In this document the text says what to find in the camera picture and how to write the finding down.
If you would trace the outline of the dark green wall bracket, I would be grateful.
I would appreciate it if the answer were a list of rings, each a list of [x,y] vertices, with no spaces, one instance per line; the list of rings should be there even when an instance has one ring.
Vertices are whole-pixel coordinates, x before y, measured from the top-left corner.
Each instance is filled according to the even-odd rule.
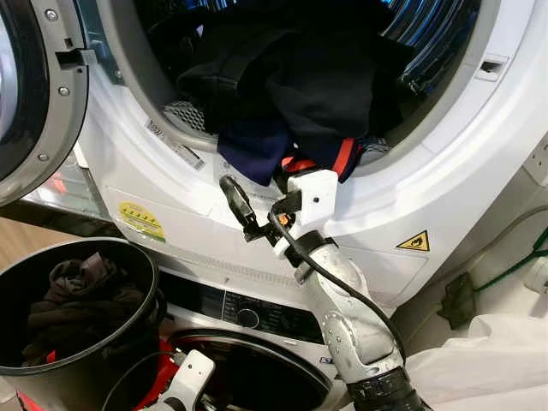
[[[451,330],[459,330],[476,317],[476,285],[468,273],[459,274],[445,286],[441,306],[436,312]]]

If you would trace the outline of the black round laundry bucket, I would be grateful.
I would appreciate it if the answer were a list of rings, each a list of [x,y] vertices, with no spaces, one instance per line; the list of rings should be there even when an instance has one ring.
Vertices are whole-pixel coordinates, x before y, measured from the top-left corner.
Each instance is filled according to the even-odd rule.
[[[0,377],[44,411],[132,411],[162,356],[160,271],[109,236],[0,269]]]

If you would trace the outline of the navy shirt with red stripe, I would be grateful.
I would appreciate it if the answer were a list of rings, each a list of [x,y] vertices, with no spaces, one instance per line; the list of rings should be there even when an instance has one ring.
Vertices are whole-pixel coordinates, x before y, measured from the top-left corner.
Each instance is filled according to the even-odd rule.
[[[353,137],[306,137],[283,120],[238,120],[220,130],[217,152],[247,179],[263,185],[275,173],[331,170],[345,182],[353,175],[364,140]]]

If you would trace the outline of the yellow triangle warning sticker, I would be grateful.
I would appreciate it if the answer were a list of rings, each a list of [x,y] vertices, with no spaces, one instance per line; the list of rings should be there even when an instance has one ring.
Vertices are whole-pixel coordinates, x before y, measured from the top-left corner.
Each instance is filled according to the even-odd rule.
[[[428,238],[428,230],[424,229],[418,234],[412,235],[411,238],[396,244],[396,249],[416,251],[416,252],[430,252],[431,242]]]

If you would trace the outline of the white wall socket plate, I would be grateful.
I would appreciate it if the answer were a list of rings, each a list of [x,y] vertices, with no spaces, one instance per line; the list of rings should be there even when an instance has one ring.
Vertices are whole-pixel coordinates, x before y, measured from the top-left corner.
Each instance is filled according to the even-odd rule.
[[[523,169],[541,187],[548,184],[548,141],[545,137],[537,142],[531,154],[526,158]]]

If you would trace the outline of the black washer control knob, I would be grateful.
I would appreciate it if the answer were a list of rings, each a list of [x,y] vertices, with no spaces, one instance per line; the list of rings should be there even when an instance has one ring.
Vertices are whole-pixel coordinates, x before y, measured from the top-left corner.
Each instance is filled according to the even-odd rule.
[[[261,313],[254,307],[241,307],[235,310],[235,323],[244,328],[261,328]]]

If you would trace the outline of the white tumble dryer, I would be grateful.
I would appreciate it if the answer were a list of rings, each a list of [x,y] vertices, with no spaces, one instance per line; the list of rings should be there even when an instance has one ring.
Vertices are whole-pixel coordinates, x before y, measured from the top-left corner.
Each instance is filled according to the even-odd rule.
[[[168,271],[244,296],[304,306],[293,269],[266,239],[244,240],[222,176],[259,223],[281,195],[217,152],[206,115],[176,87],[208,24],[296,30],[363,27],[414,48],[391,98],[372,113],[353,175],[339,182],[326,234],[391,312],[458,252],[548,132],[548,0],[83,0],[105,43],[80,148],[107,212]],[[121,222],[144,206],[166,242]],[[396,249],[427,229],[430,252]]]

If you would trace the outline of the white cloth bag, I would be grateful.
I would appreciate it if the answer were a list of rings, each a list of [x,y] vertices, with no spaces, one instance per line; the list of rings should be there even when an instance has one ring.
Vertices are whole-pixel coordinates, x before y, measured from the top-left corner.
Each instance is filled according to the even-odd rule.
[[[548,411],[548,321],[481,314],[466,336],[407,359],[433,411]]]

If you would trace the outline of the dark round washer door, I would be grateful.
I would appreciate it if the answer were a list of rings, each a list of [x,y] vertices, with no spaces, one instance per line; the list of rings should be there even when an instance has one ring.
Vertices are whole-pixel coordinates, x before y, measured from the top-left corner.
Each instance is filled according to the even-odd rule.
[[[235,331],[177,331],[169,344],[215,361],[202,411],[316,411],[331,401],[331,379],[275,343]]]

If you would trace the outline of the white power plug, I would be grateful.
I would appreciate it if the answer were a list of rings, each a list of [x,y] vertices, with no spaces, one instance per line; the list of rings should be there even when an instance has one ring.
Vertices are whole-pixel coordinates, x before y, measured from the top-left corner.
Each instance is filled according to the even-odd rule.
[[[526,289],[545,295],[548,293],[548,258],[537,257],[529,263],[523,279]]]

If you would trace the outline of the dark brown crumpled clothes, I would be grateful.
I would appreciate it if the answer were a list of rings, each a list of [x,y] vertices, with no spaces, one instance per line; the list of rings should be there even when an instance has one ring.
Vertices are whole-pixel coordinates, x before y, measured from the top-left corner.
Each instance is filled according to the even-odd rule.
[[[42,301],[30,305],[23,365],[44,365],[50,355],[65,359],[103,341],[129,321],[144,297],[129,274],[99,252],[60,262]]]

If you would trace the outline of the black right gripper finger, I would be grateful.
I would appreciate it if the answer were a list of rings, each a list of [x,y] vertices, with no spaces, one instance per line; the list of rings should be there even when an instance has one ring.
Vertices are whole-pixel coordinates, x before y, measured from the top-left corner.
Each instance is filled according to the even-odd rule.
[[[249,197],[247,197],[242,187],[236,183],[234,177],[228,175],[220,177],[219,187],[222,189],[224,197],[226,197],[236,222],[242,227],[244,240],[254,241],[263,236],[262,228],[259,227],[257,215],[251,207]]]

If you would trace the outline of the yellow energy label sticker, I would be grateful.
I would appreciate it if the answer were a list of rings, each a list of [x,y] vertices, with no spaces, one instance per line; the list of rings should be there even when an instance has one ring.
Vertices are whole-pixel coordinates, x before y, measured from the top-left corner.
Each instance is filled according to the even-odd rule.
[[[121,222],[130,230],[159,242],[167,241],[164,227],[149,209],[133,202],[122,202],[117,205],[117,211]]]

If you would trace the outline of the white washing machine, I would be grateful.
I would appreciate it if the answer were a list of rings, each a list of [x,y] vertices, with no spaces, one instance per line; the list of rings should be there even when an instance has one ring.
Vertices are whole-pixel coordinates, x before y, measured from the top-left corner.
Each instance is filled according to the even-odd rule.
[[[308,365],[316,366],[331,379],[331,401],[316,411],[353,411],[345,383],[332,363],[322,341],[320,325],[308,310],[287,307],[264,299],[244,296],[216,285],[203,284],[175,271],[161,270],[159,290],[167,301],[168,312],[161,325],[168,341],[173,333],[192,329],[235,331],[275,343],[288,349]],[[258,330],[235,323],[235,310],[254,307],[259,310]]]

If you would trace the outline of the red plastic stool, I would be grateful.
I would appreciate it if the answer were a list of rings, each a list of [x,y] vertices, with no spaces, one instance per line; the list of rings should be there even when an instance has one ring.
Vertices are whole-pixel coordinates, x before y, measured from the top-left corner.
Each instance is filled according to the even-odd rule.
[[[157,337],[136,348],[97,349],[44,366],[16,368],[5,379],[40,411],[132,411],[165,385],[168,349]]]

